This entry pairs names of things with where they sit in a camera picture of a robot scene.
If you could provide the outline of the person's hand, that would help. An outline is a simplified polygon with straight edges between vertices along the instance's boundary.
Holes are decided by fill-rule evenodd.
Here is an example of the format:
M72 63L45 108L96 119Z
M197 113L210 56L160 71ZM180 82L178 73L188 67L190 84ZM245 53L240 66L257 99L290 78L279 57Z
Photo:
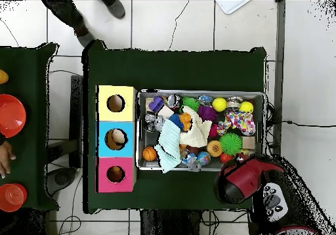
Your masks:
M11 172L10 160L15 160L16 156L12 151L12 146L5 141L0 146L0 174L1 178L4 179L7 174Z

